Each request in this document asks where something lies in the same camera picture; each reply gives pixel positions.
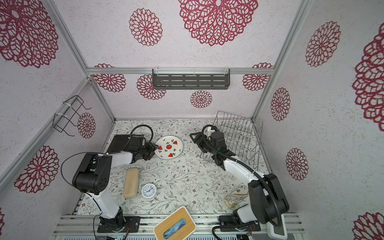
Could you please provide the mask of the white round floral plate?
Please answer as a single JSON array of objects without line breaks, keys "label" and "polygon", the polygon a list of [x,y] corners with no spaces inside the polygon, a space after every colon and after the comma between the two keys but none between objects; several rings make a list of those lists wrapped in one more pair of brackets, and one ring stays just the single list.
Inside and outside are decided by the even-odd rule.
[{"label": "white round floral plate", "polygon": [[183,141],[176,136],[165,136],[157,140],[155,155],[162,160],[172,160],[181,155],[184,149]]}]

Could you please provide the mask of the black square plate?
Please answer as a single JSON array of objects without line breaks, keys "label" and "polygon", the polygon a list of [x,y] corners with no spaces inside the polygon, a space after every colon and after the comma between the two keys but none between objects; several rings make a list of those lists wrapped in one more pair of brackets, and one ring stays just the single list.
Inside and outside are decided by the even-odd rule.
[{"label": "black square plate", "polygon": [[106,152],[109,154],[114,154],[123,151],[127,146],[129,140],[129,135],[115,135]]}]

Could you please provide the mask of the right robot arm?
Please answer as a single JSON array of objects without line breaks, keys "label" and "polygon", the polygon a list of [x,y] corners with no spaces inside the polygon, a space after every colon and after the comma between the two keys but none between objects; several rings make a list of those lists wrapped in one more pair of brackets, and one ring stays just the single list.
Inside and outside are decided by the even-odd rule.
[{"label": "right robot arm", "polygon": [[289,203],[274,174],[262,174],[255,171],[228,149],[225,135],[213,125],[207,125],[208,135],[201,130],[190,134],[194,144],[203,153],[211,154],[215,164],[237,177],[248,187],[250,203],[233,211],[233,221],[237,225],[258,221],[270,223],[274,227],[283,227],[283,214],[289,210]]}]

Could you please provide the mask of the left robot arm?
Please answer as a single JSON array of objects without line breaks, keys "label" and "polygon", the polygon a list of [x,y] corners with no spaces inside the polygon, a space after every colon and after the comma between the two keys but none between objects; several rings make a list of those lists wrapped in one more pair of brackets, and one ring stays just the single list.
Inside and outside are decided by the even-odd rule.
[{"label": "left robot arm", "polygon": [[148,161],[158,148],[159,145],[146,141],[143,135],[115,135],[106,154],[85,153],[72,185],[87,194],[100,208],[99,233],[122,232],[128,224],[108,188],[111,169],[140,159]]}]

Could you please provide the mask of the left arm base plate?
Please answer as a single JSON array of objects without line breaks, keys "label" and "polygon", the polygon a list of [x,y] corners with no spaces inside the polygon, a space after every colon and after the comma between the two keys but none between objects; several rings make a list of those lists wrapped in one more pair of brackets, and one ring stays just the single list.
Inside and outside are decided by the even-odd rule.
[{"label": "left arm base plate", "polygon": [[137,233],[140,226],[141,217],[117,216],[115,219],[105,219],[100,217],[97,233]]}]

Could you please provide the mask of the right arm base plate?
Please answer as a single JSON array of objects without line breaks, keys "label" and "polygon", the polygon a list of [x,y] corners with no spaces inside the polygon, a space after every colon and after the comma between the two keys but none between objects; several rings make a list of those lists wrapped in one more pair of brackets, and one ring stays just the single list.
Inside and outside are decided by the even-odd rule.
[{"label": "right arm base plate", "polygon": [[244,223],[234,221],[234,218],[229,215],[221,215],[218,217],[219,224],[221,226],[220,231],[222,232],[259,232],[261,226],[259,222],[252,222],[247,226],[240,226]]}]

